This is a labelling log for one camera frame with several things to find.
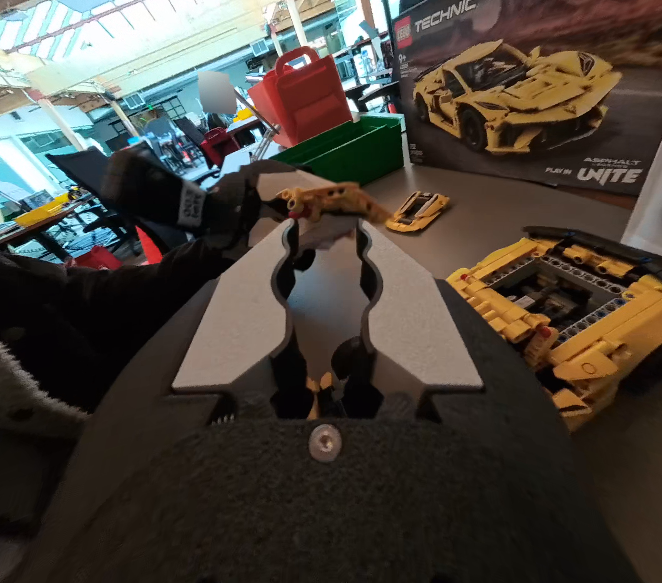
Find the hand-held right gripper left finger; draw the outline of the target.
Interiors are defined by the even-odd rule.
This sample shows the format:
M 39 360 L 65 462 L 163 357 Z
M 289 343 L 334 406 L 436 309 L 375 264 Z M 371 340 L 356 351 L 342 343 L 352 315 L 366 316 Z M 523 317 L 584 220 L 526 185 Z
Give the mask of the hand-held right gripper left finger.
M 288 298 L 299 226 L 286 220 L 223 273 L 171 388 L 177 394 L 259 394 L 282 419 L 310 415 L 307 362 Z

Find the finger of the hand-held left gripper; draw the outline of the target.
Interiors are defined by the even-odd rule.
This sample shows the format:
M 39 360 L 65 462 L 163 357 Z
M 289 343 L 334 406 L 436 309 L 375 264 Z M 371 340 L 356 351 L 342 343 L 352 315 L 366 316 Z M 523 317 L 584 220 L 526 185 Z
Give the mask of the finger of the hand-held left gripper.
M 329 249 L 336 240 L 350 236 L 356 230 L 358 217 L 321 217 L 317 223 L 307 219 L 295 220 L 298 225 L 297 250 L 302 253 L 308 249 Z M 248 247 L 253 248 L 274 230 L 282 227 L 283 222 L 270 218 L 261 218 L 253 227 Z
M 289 172 L 261 174 L 258 178 L 256 189 L 263 204 L 276 212 L 289 212 L 287 199 L 279 197 L 282 191 L 328 188 L 333 185 L 333 181 L 303 170 L 293 170 Z

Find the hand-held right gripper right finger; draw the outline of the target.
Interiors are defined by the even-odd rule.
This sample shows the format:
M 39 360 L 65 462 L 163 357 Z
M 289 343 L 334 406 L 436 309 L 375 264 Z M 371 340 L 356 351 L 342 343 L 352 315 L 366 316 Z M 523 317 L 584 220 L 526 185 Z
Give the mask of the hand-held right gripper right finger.
M 433 394 L 483 391 L 435 277 L 368 222 L 356 245 L 368 304 L 359 334 L 342 343 L 342 415 L 372 418 L 398 394 L 418 408 Z

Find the yellow hood panel assembly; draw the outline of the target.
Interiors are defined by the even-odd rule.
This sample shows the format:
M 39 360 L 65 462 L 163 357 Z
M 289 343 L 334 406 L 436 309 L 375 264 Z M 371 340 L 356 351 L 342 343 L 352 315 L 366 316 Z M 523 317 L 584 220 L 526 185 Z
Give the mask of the yellow hood panel assembly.
M 370 197 L 360 185 L 343 182 L 316 188 L 287 188 L 276 195 L 294 219 L 317 223 L 323 215 L 352 215 L 369 223 L 385 224 L 393 214 Z

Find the yellow headlight panel piece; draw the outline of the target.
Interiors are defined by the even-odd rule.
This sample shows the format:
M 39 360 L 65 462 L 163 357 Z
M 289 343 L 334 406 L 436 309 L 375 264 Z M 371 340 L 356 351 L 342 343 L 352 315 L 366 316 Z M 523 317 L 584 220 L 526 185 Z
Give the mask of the yellow headlight panel piece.
M 423 231 L 447 209 L 449 204 L 448 196 L 416 191 L 385 222 L 385 227 L 398 233 Z

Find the yellow toy brick car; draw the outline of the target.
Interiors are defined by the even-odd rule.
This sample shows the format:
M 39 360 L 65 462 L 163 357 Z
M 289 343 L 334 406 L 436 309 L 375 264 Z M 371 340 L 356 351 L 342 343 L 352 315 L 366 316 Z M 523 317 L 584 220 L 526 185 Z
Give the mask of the yellow toy brick car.
M 524 231 L 437 282 L 484 382 L 465 395 L 522 376 L 572 432 L 659 363 L 661 259 L 577 229 Z M 342 405 L 342 345 L 332 368 Z

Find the person's left forearm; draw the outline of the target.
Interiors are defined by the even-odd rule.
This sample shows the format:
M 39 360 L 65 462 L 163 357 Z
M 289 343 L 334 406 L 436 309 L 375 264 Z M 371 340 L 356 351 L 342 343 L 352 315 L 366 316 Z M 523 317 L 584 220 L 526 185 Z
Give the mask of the person's left forearm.
M 229 269 L 242 256 L 244 242 L 238 235 L 209 235 L 167 253 L 158 264 L 73 269 L 66 281 L 68 306 L 89 321 L 137 323 L 146 336 Z

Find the black office chair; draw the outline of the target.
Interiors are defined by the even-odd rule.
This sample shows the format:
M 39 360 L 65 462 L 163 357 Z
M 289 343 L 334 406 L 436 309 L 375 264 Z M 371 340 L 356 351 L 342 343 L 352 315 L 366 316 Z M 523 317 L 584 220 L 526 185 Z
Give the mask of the black office chair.
M 219 178 L 220 168 L 218 165 L 213 164 L 211 159 L 207 157 L 203 151 L 202 142 L 204 141 L 204 135 L 201 130 L 196 127 L 194 123 L 186 116 L 182 118 L 175 118 L 173 123 L 179 129 L 179 131 L 183 133 L 186 140 L 188 140 L 193 145 L 193 149 L 197 156 L 205 161 L 207 165 L 207 172 L 203 175 L 203 178 Z

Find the small red bin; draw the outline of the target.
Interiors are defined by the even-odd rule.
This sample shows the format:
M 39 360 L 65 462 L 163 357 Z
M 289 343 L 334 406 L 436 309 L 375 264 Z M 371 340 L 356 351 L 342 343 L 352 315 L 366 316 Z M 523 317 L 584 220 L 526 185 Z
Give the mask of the small red bin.
M 241 146 L 226 129 L 217 127 L 204 134 L 200 149 L 210 166 L 221 169 L 226 157 L 239 151 Z

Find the black tilted panel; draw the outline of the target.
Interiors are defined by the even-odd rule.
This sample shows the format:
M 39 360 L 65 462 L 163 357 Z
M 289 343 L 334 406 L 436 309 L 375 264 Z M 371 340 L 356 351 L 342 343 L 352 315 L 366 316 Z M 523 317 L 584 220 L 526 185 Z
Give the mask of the black tilted panel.
M 109 202 L 101 196 L 101 187 L 109 158 L 95 147 L 64 155 L 46 153 L 46 158 L 61 170 L 72 184 L 86 190 L 99 202 L 99 206 L 87 209 L 97 218 L 86 225 L 83 231 L 90 233 L 97 229 L 109 229 L 118 240 L 112 251 L 127 244 L 133 255 L 139 256 L 141 247 L 136 227 L 125 216 L 113 210 Z

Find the green plastic bin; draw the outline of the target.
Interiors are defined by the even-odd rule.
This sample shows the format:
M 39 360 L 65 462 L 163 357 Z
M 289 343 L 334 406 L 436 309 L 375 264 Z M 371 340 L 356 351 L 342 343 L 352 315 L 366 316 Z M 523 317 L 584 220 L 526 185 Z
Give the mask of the green plastic bin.
M 278 153 L 273 159 L 315 176 L 361 186 L 404 166 L 401 115 L 365 115 Z

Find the red plastic tote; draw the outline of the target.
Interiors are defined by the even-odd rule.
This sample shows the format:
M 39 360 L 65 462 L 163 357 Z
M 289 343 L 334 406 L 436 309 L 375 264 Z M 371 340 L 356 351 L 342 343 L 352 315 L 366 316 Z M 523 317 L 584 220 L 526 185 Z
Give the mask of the red plastic tote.
M 248 94 L 260 114 L 279 126 L 273 140 L 283 148 L 353 122 L 333 57 L 321 58 L 308 46 L 279 57 Z

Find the yellow plastic tray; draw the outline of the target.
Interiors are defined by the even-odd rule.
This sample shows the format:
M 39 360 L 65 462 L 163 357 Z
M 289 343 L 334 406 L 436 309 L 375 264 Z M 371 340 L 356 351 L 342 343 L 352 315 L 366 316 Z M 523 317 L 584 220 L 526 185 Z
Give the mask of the yellow plastic tray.
M 69 203 L 68 192 L 59 196 L 53 196 L 46 190 L 35 192 L 20 201 L 24 211 L 15 216 L 13 221 L 21 227 L 29 227 L 59 214 Z

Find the car picture instruction booklet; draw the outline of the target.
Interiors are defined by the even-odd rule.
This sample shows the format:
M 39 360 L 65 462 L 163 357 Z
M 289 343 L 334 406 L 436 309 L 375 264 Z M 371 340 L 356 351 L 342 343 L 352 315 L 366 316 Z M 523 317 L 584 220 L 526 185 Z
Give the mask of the car picture instruction booklet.
M 650 167 L 621 243 L 661 255 L 661 147 Z

